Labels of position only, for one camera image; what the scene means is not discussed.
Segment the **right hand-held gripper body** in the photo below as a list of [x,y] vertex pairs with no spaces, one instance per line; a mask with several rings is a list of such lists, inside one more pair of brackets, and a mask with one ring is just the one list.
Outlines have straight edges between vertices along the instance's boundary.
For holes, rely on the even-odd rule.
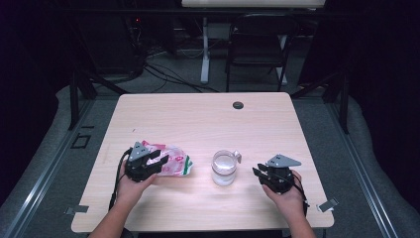
[[295,186],[291,167],[298,167],[300,162],[285,155],[277,154],[269,159],[264,165],[268,166],[267,172],[263,173],[261,184],[265,184],[272,191],[284,193]]

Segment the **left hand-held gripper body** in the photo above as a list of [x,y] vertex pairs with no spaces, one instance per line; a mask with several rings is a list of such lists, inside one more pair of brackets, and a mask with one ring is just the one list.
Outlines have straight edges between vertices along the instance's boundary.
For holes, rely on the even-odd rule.
[[136,142],[125,164],[125,175],[135,182],[148,179],[156,172],[155,168],[148,164],[150,157],[149,149]]

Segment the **pink and white plastic bag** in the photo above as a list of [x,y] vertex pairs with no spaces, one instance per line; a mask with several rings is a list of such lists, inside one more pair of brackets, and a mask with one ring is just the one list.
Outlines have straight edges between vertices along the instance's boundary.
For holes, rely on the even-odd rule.
[[187,176],[193,166],[189,156],[186,155],[179,147],[165,144],[150,144],[143,141],[142,145],[145,146],[151,153],[160,151],[160,154],[153,159],[147,161],[148,165],[159,162],[165,156],[168,156],[168,161],[161,166],[159,176],[163,177],[184,177]]

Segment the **person's right hand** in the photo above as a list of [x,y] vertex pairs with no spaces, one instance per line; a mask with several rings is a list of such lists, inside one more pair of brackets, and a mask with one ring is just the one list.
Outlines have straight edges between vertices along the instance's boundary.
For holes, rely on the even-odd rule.
[[265,184],[262,185],[263,191],[265,192],[267,197],[274,202],[275,206],[277,207],[278,211],[281,214],[287,207],[302,208],[304,212],[304,207],[303,207],[304,198],[303,198],[302,193],[297,189],[298,187],[302,188],[301,175],[295,170],[292,170],[292,173],[295,180],[295,186],[287,192],[276,193],[276,192],[273,192]]

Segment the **person's left hand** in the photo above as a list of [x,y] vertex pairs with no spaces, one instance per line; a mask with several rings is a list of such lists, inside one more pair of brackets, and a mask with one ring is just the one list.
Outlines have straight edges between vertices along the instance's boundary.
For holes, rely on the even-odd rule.
[[126,176],[125,164],[126,162],[123,162],[123,165],[120,168],[121,177],[119,178],[117,187],[115,205],[118,207],[125,207],[126,209],[132,209],[142,197],[143,192],[155,181],[157,175],[153,174],[146,180],[135,182]]

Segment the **white and grey tape strip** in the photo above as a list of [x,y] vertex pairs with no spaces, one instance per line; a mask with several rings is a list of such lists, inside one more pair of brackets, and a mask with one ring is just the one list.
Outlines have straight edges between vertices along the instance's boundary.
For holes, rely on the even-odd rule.
[[320,212],[333,211],[334,207],[339,204],[339,201],[333,197],[322,204],[317,204],[317,210]]

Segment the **black metal stand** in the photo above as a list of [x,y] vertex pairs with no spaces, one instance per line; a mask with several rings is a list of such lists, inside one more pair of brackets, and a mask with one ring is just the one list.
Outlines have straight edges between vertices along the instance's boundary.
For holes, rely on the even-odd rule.
[[81,93],[86,99],[93,100],[98,95],[93,83],[99,83],[119,95],[126,94],[127,90],[106,80],[104,77],[88,69],[76,68],[69,79],[70,95],[70,124],[68,129],[72,130],[79,121],[79,95]]
[[326,89],[321,96],[324,103],[335,103],[339,101],[339,125],[348,134],[349,79],[346,71],[339,70],[332,72],[320,80],[312,82],[297,92],[292,93],[291,97],[293,99],[303,97],[322,85],[326,85]]

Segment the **white desk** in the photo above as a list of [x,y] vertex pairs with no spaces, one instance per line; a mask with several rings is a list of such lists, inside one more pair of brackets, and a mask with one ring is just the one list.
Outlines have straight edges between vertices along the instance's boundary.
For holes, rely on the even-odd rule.
[[[327,0],[181,0],[183,8],[209,9],[209,8],[263,8],[263,9],[319,9],[323,8]],[[203,27],[203,58],[201,66],[201,83],[209,82],[209,35],[208,35],[208,17],[202,18]]]

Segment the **black equipment cabinet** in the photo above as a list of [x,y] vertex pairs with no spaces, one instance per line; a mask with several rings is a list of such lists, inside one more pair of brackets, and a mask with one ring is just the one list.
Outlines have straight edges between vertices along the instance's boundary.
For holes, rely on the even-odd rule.
[[143,70],[143,56],[136,54],[123,16],[91,13],[78,16],[77,21],[100,73],[133,74]]

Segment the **black folding chair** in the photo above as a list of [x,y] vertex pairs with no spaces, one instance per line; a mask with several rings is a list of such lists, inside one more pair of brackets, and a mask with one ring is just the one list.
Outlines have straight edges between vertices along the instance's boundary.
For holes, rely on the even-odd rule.
[[289,15],[245,14],[236,18],[229,30],[225,64],[226,91],[230,90],[231,67],[269,67],[277,73],[277,90],[287,67],[289,48],[299,24]]

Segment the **aluminium floor rail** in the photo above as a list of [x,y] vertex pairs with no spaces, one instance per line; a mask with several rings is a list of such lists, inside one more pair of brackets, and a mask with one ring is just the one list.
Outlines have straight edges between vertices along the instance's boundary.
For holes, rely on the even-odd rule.
[[339,122],[338,109],[334,104],[329,103],[326,104],[326,108],[333,120],[334,127],[339,134],[340,140],[344,143],[344,146],[349,154],[352,170],[357,178],[360,188],[367,201],[369,210],[375,219],[382,237],[399,238],[350,135],[346,134],[342,129]]
[[0,207],[0,238],[18,238],[24,233],[93,105],[93,100],[83,101],[76,113],[76,122],[69,129],[70,104],[67,101],[59,103],[51,127],[11,194]]

